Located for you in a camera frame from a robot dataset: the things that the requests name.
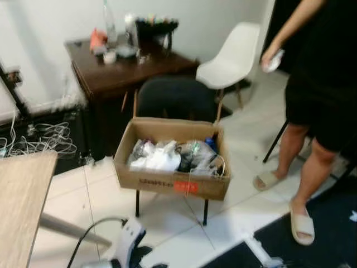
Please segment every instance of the white wall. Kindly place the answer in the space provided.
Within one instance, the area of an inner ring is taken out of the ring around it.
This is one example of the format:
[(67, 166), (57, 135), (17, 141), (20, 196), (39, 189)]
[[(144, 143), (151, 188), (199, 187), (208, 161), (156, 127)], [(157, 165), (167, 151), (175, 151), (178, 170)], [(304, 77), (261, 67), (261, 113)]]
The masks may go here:
[[(109, 0), (124, 30), (123, 17), (158, 14), (175, 17), (180, 26), (173, 48), (206, 61), (220, 49), (240, 21), (261, 23), (271, 0)], [(64, 48), (66, 40), (88, 37), (93, 28), (104, 29), (102, 0), (0, 0), (0, 61), (20, 66), (24, 83), (19, 92), (33, 111), (54, 105), (78, 86)], [(0, 119), (10, 117), (11, 99), (0, 88)]]

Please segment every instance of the black shirt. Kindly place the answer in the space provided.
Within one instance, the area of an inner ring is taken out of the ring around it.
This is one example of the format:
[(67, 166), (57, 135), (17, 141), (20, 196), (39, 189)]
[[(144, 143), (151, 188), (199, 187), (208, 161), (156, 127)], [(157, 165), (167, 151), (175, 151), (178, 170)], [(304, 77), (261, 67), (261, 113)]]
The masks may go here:
[(357, 0), (326, 0), (297, 60), (319, 84), (357, 90)]

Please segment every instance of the metal stand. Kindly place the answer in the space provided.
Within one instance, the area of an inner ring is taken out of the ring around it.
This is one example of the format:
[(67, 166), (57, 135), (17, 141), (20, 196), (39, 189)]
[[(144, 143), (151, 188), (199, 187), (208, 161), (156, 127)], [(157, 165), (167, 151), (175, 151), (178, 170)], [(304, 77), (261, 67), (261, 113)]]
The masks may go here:
[[(205, 208), (203, 214), (203, 226), (207, 226), (207, 216), (208, 216), (208, 199), (205, 199)], [(136, 206), (135, 206), (135, 217), (140, 217), (140, 190), (136, 190)]]
[(135, 217), (140, 217), (140, 190), (136, 190), (136, 208), (135, 208)]
[(203, 226), (207, 226), (207, 214), (208, 214), (208, 199), (205, 199), (205, 208), (203, 212)]
[(278, 136), (275, 138), (275, 140), (274, 140), (272, 146), (270, 147), (270, 149), (269, 149), (267, 155), (265, 156), (265, 158), (264, 158), (264, 160), (263, 160), (263, 163), (266, 163), (266, 162), (268, 161), (268, 158), (269, 158), (270, 154), (271, 154), (272, 151), (274, 150), (274, 147), (275, 147), (275, 145), (278, 143), (278, 141), (279, 141), (281, 135), (283, 135), (284, 130), (285, 130), (285, 128), (287, 127), (287, 125), (288, 125), (288, 121), (285, 121), (283, 127), (282, 127), (282, 128), (280, 129), (280, 131), (279, 131)]
[(357, 162), (351, 162), (347, 165), (347, 169), (346, 171), (342, 174), (342, 176), (340, 177), (339, 180), (343, 180), (345, 178), (347, 178), (348, 175), (350, 175), (350, 173), (352, 172), (352, 170), (355, 169), (355, 167), (357, 167)]
[(15, 89), (16, 89), (16, 84), (20, 83), (22, 80), (20, 78), (20, 72), (18, 70), (10, 72), (10, 73), (5, 73), (4, 69), (2, 68), (2, 65), (0, 64), (0, 78), (3, 80), (7, 90), (9, 91), (10, 95), (15, 101), (16, 107), (18, 108), (21, 117), (25, 120), (30, 120), (31, 115), (30, 112), (28, 111), (28, 108), (22, 102), (17, 95)]

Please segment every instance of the leg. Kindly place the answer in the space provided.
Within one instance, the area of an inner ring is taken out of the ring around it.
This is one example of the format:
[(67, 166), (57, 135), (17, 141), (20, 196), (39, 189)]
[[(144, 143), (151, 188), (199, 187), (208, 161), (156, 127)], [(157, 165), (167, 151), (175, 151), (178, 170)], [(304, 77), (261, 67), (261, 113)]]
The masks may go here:
[(237, 99), (238, 99), (238, 104), (240, 109), (243, 109), (243, 99), (242, 99), (242, 94), (240, 92), (240, 86), (239, 83), (235, 85), (235, 91), (237, 92)]
[(218, 97), (218, 108), (217, 108), (217, 117), (216, 117), (216, 123), (218, 123), (218, 121), (220, 121), (221, 119), (221, 112), (222, 112), (222, 100), (224, 97), (224, 89), (221, 89), (219, 91), (219, 97)]
[(207, 215), (208, 215), (208, 199), (205, 199), (205, 208), (203, 215), (203, 226), (207, 225)]
[(266, 156), (264, 157), (264, 160), (263, 160), (263, 163), (264, 163), (264, 164), (268, 161), (268, 158), (269, 158), (270, 154), (271, 154), (272, 151), (274, 150), (275, 145), (278, 143), (278, 141), (279, 141), (281, 135), (283, 135), (284, 130), (285, 130), (285, 128), (287, 127), (287, 125), (288, 125), (288, 121), (285, 121), (283, 127), (280, 129), (280, 131), (279, 131), (279, 133), (278, 133), (278, 136), (275, 138), (275, 140), (274, 140), (272, 146), (270, 147), (269, 151), (267, 152)]
[[(40, 227), (50, 229), (52, 231), (61, 233), (63, 235), (80, 238), (85, 233), (85, 229), (82, 229), (76, 225), (71, 223), (62, 221), (61, 219), (57, 219), (53, 216), (47, 215), (43, 213), (40, 218)], [(109, 240), (106, 240), (103, 237), (97, 236), (93, 233), (88, 233), (85, 236), (86, 241), (103, 244), (107, 247), (110, 247), (112, 243)]]
[[(292, 160), (301, 151), (308, 127), (288, 124), (282, 137), (279, 152), (279, 166), (274, 175), (279, 180), (284, 179), (288, 173)], [(257, 180), (257, 187), (264, 188), (265, 185), (261, 180)]]
[(140, 217), (140, 191), (136, 190), (136, 210), (135, 210), (135, 217)]
[(125, 104), (127, 102), (127, 98), (128, 98), (128, 92), (125, 92), (124, 98), (123, 98), (123, 103), (122, 103), (122, 112), (124, 111), (125, 108)]
[[(325, 149), (316, 139), (312, 142), (312, 153), (301, 171), (301, 181), (297, 194), (291, 201), (295, 214), (306, 215), (305, 205), (313, 193), (321, 186), (332, 171), (336, 153)], [(298, 233), (304, 238), (306, 234)]]

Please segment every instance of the chair backrest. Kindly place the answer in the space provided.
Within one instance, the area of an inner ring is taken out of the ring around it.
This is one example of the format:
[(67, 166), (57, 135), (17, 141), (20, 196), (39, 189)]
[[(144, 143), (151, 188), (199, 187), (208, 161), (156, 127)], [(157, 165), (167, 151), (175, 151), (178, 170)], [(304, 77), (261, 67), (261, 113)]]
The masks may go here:
[(161, 76), (145, 82), (138, 95), (139, 117), (163, 117), (214, 122), (215, 92), (195, 79)]
[(241, 22), (229, 34), (216, 58), (238, 66), (247, 73), (251, 70), (258, 44), (260, 26)]

